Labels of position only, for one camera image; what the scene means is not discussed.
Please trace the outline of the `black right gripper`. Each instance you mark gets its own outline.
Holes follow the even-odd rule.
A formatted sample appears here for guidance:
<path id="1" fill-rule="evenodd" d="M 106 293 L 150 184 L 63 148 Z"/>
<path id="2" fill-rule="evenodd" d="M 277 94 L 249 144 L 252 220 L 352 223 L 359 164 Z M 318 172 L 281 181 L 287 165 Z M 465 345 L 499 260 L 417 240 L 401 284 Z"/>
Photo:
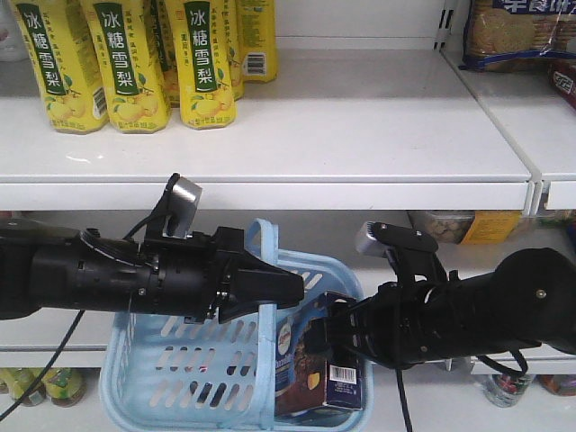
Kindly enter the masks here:
<path id="1" fill-rule="evenodd" d="M 308 352 L 332 358 L 337 347 L 391 369 L 447 360 L 447 340 L 436 335 L 432 319 L 426 316 L 447 287 L 447 281 L 418 281 L 412 286 L 385 283 L 362 301 L 341 292 L 324 292 L 321 310 L 330 318 L 309 322 Z"/>

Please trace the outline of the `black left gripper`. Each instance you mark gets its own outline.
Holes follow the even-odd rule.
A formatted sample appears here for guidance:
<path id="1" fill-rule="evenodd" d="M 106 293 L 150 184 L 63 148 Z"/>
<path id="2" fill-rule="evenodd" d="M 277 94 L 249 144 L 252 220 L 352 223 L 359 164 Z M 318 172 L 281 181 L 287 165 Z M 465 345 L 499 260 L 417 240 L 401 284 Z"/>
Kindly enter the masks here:
<path id="1" fill-rule="evenodd" d="M 244 231 L 219 227 L 190 238 L 169 237 L 148 229 L 139 254 L 145 265 L 130 294 L 135 313 L 184 316 L 219 323 L 258 312 L 262 305 L 297 306 L 303 279 L 269 265 L 245 249 Z"/>

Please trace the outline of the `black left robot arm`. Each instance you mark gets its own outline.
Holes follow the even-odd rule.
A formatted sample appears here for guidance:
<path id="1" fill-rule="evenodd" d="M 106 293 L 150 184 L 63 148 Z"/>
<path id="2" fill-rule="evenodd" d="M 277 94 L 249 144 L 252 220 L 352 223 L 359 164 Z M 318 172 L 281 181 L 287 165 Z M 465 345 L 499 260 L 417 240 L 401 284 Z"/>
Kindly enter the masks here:
<path id="1" fill-rule="evenodd" d="M 226 323 L 304 297 L 298 275 L 248 252 L 241 229 L 174 238 L 149 230 L 142 243 L 35 220 L 1 221 L 1 317 L 41 308 L 131 311 Z"/>

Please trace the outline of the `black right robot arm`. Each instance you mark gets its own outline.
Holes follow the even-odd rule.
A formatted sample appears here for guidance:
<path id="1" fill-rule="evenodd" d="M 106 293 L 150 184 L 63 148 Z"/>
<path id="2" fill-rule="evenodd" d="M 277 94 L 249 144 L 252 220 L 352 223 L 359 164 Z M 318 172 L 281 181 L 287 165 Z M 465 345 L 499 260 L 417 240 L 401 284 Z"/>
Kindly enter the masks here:
<path id="1" fill-rule="evenodd" d="M 353 353 L 391 369 L 546 344 L 575 352 L 575 266 L 551 248 L 506 257 L 488 274 L 462 279 L 430 252 L 396 247 L 386 256 L 398 279 L 358 302 L 336 302 L 313 319 L 303 341 L 311 354 Z"/>

